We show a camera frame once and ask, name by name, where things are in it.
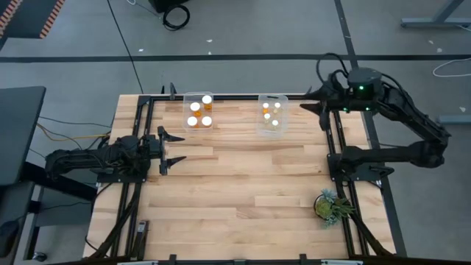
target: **succulent plant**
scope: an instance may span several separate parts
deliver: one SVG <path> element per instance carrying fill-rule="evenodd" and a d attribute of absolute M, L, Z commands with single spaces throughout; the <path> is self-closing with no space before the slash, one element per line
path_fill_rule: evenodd
<path fill-rule="evenodd" d="M 355 210 L 348 199 L 340 199 L 334 191 L 326 188 L 322 189 L 322 194 L 314 208 L 316 213 L 325 220 L 325 227 L 336 224 Z"/>

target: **wooden tabletop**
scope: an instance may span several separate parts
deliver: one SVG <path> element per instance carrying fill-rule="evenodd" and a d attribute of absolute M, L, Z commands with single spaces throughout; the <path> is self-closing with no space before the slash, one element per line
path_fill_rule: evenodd
<path fill-rule="evenodd" d="M 120 97 L 111 142 L 132 134 L 137 99 Z M 256 133 L 257 101 L 216 101 L 214 129 L 196 134 L 182 127 L 182 102 L 155 103 L 151 134 L 163 125 L 171 135 L 184 137 L 168 144 L 167 151 L 168 158 L 187 158 L 169 169 L 168 176 L 160 176 L 159 161 L 152 161 L 138 209 L 138 221 L 150 221 L 146 260 L 168 260 L 170 254 L 180 260 L 297 259 L 300 253 L 347 258 L 341 225 L 324 228 L 312 207 L 323 188 L 335 186 L 327 167 L 325 132 L 318 117 L 299 103 L 289 102 L 288 129 L 278 139 Z M 341 118 L 347 144 L 369 148 L 361 114 L 342 113 Z M 394 252 L 380 190 L 362 182 L 356 188 L 363 220 Z M 88 240 L 96 247 L 116 222 L 120 194 L 121 184 L 115 183 L 95 203 Z M 86 246 L 84 256 L 92 252 Z"/>

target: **black desk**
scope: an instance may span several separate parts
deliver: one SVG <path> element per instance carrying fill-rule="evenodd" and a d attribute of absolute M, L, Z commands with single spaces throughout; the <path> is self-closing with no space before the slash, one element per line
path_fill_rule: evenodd
<path fill-rule="evenodd" d="M 19 223 L 13 248 L 0 264 L 13 264 L 26 215 L 40 211 L 40 203 L 31 200 L 35 185 L 88 201 L 96 194 L 95 188 L 66 177 L 51 181 L 44 169 L 25 162 L 45 92 L 44 87 L 0 89 L 0 225 L 16 219 Z M 34 219 L 24 259 L 32 258 L 38 234 Z"/>
<path fill-rule="evenodd" d="M 0 90 L 0 225 L 29 212 L 33 182 L 19 183 L 23 163 L 43 105 L 43 87 Z M 26 218 L 20 218 L 20 231 Z M 13 249 L 1 264 L 12 264 L 20 241 L 16 236 Z"/>

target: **concrete floor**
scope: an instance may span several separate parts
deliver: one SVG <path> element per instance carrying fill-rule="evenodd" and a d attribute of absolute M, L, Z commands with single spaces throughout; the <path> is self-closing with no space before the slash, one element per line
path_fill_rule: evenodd
<path fill-rule="evenodd" d="M 148 2 L 138 0 L 147 7 Z M 356 54 L 471 54 L 471 32 L 459 28 L 402 29 L 402 17 L 431 16 L 445 3 L 427 0 L 343 0 Z M 186 54 L 346 54 L 336 7 L 330 0 L 192 0 L 189 25 L 168 32 L 158 17 L 125 0 L 111 0 L 124 38 L 133 55 Z M 471 17 L 471 1 L 456 15 Z M 126 56 L 105 0 L 67 0 L 52 31 L 44 40 L 9 39 L 0 57 Z M 159 93 L 173 82 L 177 90 L 228 92 L 304 92 L 318 87 L 313 60 L 139 62 L 136 69 L 146 93 Z M 360 61 L 392 75 L 412 95 L 417 107 L 432 119 L 439 114 L 471 110 L 471 77 L 439 79 L 431 72 L 441 61 Z M 337 63 L 323 65 L 327 73 Z M 444 69 L 469 73 L 471 62 Z M 0 88 L 28 85 L 47 87 L 42 116 L 77 122 L 109 124 L 120 94 L 140 93 L 131 63 L 0 63 Z M 101 127 L 72 126 L 40 121 L 68 136 L 105 133 Z M 401 124 L 375 117 L 379 139 L 409 144 L 417 137 Z M 394 164 L 392 192 L 408 255 L 471 261 L 471 186 L 467 155 L 471 127 L 449 127 L 453 137 L 446 164 L 434 170 Z M 80 141 L 87 146 L 91 141 Z M 51 142 L 35 132 L 31 147 L 42 154 L 73 149 L 70 142 Z M 30 152 L 28 161 L 43 158 Z M 93 182 L 93 175 L 75 174 Z M 81 258 L 90 220 L 87 205 L 58 208 L 64 225 L 42 229 L 37 251 L 45 263 Z M 21 261 L 17 264 L 34 264 Z"/>

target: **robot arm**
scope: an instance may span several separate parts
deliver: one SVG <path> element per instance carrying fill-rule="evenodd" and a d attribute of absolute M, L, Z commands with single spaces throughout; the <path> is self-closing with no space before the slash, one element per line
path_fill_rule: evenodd
<path fill-rule="evenodd" d="M 130 135 L 94 150 L 56 150 L 46 157 L 46 172 L 54 179 L 73 169 L 93 169 L 110 180 L 105 182 L 126 182 L 130 178 L 130 182 L 132 179 L 140 182 L 146 179 L 151 159 L 160 158 L 160 173 L 166 175 L 167 169 L 185 157 L 166 159 L 165 142 L 185 139 L 169 135 L 161 126 L 157 132 L 159 139 L 155 135 L 142 138 Z"/>
<path fill-rule="evenodd" d="M 319 100 L 316 104 L 301 104 L 301 107 L 319 115 L 322 130 L 330 127 L 330 111 L 372 111 L 392 120 L 399 121 L 420 136 L 409 146 L 389 149 L 363 150 L 346 146 L 339 161 L 346 172 L 354 172 L 362 163 L 368 162 L 410 162 L 415 166 L 435 168 L 444 163 L 443 152 L 450 134 L 420 112 L 412 98 L 400 85 L 384 82 L 384 75 L 370 68 L 356 68 L 345 74 L 349 88 L 343 88 L 337 80 L 338 71 L 318 90 L 305 95 L 306 99 Z"/>

